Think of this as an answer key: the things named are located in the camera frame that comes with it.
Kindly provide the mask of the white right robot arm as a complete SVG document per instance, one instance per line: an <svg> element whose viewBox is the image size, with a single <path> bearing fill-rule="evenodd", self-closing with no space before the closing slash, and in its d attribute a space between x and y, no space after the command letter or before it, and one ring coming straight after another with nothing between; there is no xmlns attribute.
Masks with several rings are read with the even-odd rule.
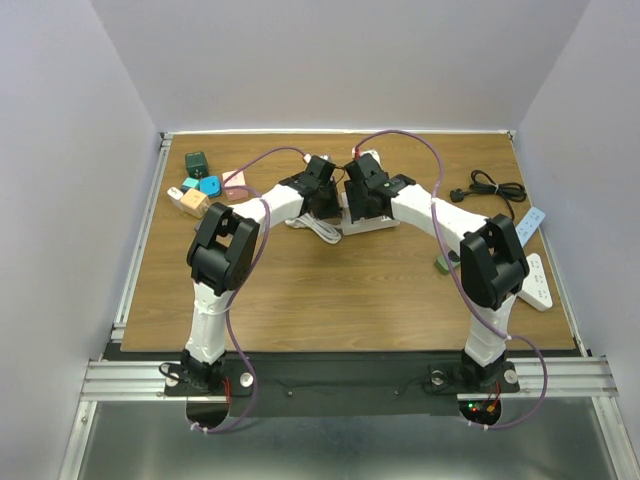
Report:
<svg viewBox="0 0 640 480"><path fill-rule="evenodd" d="M461 364L460 378L472 390L484 389L496 378L494 363L506 350L511 311L530 272L512 220L468 212L405 175L391 177L369 153L345 170L353 217L390 217L434 236L444 251L458 255L454 283L472 315L464 347L470 360Z"/></svg>

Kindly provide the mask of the blue square adapter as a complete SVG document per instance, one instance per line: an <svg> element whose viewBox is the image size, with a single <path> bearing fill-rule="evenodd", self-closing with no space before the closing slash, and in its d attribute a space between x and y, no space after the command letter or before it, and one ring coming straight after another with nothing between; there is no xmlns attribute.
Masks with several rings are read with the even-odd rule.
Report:
<svg viewBox="0 0 640 480"><path fill-rule="evenodd" d="M221 195L221 183L217 176L204 177L199 181L199 190L208 197L218 197Z"/></svg>

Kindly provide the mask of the teal usb charger plug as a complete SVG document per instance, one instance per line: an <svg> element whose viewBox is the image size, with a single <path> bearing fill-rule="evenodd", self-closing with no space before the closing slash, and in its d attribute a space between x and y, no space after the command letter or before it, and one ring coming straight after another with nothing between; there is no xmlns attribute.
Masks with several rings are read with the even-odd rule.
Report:
<svg viewBox="0 0 640 480"><path fill-rule="evenodd" d="M187 191L194 189L198 191L200 188L200 180L197 178L187 177L181 184L181 191L186 193Z"/></svg>

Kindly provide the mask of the pink cube adapter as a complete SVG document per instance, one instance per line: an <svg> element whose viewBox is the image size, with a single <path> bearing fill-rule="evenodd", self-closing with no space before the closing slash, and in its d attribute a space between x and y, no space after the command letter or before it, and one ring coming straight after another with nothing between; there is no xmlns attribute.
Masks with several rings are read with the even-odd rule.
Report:
<svg viewBox="0 0 640 480"><path fill-rule="evenodd" d="M228 171L222 173L223 190L230 202L238 202L249 196L246 180L242 171Z"/></svg>

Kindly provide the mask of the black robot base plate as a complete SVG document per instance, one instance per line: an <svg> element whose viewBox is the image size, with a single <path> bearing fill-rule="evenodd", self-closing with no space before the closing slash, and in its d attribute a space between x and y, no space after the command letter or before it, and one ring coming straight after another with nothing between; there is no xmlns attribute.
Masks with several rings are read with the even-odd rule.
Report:
<svg viewBox="0 0 640 480"><path fill-rule="evenodd" d="M520 390L506 358L478 367L458 351L228 352L211 366L183 357L160 372L165 395L190 409L219 397L233 417L456 416L462 396L478 414Z"/></svg>

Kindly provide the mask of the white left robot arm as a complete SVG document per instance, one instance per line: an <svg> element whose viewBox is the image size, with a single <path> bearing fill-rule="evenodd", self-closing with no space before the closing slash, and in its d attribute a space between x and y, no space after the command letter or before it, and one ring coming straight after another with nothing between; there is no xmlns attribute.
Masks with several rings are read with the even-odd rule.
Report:
<svg viewBox="0 0 640 480"><path fill-rule="evenodd" d="M258 238L305 214L338 218L335 169L327 156L307 156L305 170L268 192L236 205L215 203L204 215L187 254L195 298L185 351L196 361L187 379L199 393L213 393L222 384L215 362L225 353L226 316L233 293L251 273Z"/></svg>

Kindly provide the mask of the white square adapter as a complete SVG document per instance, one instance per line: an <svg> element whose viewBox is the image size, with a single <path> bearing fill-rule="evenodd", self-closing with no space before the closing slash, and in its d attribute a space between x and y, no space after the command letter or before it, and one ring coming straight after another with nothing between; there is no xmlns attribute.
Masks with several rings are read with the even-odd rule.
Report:
<svg viewBox="0 0 640 480"><path fill-rule="evenodd" d="M182 208L182 204L181 204L181 199L184 196L184 193L176 188L176 187L170 187L167 190L167 195L169 196L172 204L176 207L181 209Z"/></svg>

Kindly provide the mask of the light blue power strip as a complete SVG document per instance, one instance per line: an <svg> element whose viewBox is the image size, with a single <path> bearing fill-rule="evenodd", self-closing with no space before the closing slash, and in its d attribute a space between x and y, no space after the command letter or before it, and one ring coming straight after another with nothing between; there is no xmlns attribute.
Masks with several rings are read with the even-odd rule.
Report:
<svg viewBox="0 0 640 480"><path fill-rule="evenodd" d="M516 226L516 234L522 247L533 237L545 219L545 213L531 207Z"/></svg>

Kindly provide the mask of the orange cube adapter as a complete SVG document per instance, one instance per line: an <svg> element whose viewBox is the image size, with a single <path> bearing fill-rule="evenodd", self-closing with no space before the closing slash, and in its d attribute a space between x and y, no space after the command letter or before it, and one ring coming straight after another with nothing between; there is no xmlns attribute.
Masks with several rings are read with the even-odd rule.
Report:
<svg viewBox="0 0 640 480"><path fill-rule="evenodd" d="M180 198L179 203L184 212L195 218L202 218L211 206L209 197L196 189L187 190Z"/></svg>

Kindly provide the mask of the dark green charger plug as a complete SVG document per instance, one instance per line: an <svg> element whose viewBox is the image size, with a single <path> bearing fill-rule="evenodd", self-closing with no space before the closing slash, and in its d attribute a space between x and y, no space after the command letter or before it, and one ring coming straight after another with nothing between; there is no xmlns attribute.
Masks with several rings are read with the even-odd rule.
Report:
<svg viewBox="0 0 640 480"><path fill-rule="evenodd" d="M202 179L209 176L209 164L202 151L190 152L185 155L185 169L189 177Z"/></svg>

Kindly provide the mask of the dark green power strip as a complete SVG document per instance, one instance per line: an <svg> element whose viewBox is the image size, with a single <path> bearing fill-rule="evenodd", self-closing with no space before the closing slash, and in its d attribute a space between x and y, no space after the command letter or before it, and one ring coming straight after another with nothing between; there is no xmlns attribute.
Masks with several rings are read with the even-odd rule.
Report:
<svg viewBox="0 0 640 480"><path fill-rule="evenodd" d="M460 265L460 258L455 251L450 250L446 256L439 255L434 262L437 271L442 275L448 275L451 268L456 269Z"/></svg>

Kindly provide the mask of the white triangular power strip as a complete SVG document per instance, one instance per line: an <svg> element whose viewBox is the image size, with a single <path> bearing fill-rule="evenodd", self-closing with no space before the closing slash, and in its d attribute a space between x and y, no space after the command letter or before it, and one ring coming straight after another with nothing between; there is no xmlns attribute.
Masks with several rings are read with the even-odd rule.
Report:
<svg viewBox="0 0 640 480"><path fill-rule="evenodd" d="M518 297L539 312L552 308L553 299L542 259L539 254L531 253L527 257L529 274L524 279Z"/></svg>

